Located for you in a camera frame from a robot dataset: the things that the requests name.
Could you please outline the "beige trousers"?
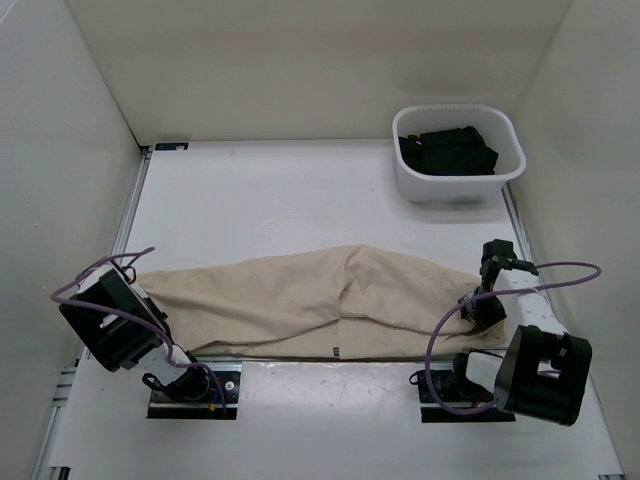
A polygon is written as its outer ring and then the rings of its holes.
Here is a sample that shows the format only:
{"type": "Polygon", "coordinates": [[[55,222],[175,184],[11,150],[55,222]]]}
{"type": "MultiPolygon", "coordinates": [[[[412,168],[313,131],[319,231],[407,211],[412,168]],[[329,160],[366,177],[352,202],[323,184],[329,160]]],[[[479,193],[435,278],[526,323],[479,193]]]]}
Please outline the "beige trousers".
{"type": "Polygon", "coordinates": [[[459,315],[436,327],[477,277],[366,245],[262,257],[196,269],[153,271],[139,285],[167,314],[174,341],[210,353],[364,358],[492,348],[459,315]]]}

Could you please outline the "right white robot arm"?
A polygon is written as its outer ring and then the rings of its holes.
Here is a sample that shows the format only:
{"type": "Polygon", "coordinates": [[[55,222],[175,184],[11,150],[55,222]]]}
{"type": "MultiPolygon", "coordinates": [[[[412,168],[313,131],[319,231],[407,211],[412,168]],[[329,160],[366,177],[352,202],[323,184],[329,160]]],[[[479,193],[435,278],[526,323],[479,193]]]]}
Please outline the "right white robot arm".
{"type": "MultiPolygon", "coordinates": [[[[474,325],[475,333],[508,318],[512,308],[506,302],[483,295],[494,290],[499,277],[513,271],[539,275],[533,263],[517,258],[512,242],[494,239],[483,245],[480,285],[458,300],[461,318],[474,325]]],[[[579,416],[591,358],[592,348],[585,339],[519,325],[502,358],[474,349],[456,355],[449,387],[464,400],[484,389],[502,412],[571,426],[579,416]]]]}

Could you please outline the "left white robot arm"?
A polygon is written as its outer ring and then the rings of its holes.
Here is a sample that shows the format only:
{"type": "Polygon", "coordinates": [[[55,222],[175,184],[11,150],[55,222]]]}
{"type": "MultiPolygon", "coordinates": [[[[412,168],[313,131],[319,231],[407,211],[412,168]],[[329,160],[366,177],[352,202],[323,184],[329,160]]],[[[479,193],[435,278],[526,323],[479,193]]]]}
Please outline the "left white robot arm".
{"type": "Polygon", "coordinates": [[[91,355],[110,372],[143,371],[142,382],[173,402],[212,402],[219,380],[172,338],[168,316],[114,261],[93,266],[51,299],[91,355]]]}

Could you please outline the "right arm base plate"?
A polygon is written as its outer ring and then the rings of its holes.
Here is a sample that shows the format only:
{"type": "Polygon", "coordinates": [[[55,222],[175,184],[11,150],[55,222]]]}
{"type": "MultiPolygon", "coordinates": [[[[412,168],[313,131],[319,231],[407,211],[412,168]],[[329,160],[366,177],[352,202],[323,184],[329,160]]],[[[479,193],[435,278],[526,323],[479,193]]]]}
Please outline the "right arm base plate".
{"type": "MultiPolygon", "coordinates": [[[[441,400],[455,409],[473,409],[494,400],[484,387],[465,378],[456,379],[451,370],[432,370],[432,383],[441,400]]],[[[427,423],[508,423],[515,421],[515,415],[492,408],[474,415],[457,415],[442,409],[433,399],[428,389],[424,370],[418,370],[409,377],[409,384],[418,390],[421,422],[427,423]]]]}

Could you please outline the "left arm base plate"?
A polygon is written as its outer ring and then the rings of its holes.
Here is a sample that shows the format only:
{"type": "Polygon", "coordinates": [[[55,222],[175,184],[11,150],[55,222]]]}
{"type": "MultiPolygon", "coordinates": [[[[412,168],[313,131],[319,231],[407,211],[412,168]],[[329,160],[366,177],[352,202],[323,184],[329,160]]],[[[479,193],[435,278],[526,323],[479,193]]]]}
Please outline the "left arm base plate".
{"type": "Polygon", "coordinates": [[[181,376],[164,385],[145,373],[143,384],[151,390],[147,417],[166,420],[235,420],[241,387],[240,370],[210,373],[200,367],[181,370],[181,376]]]}

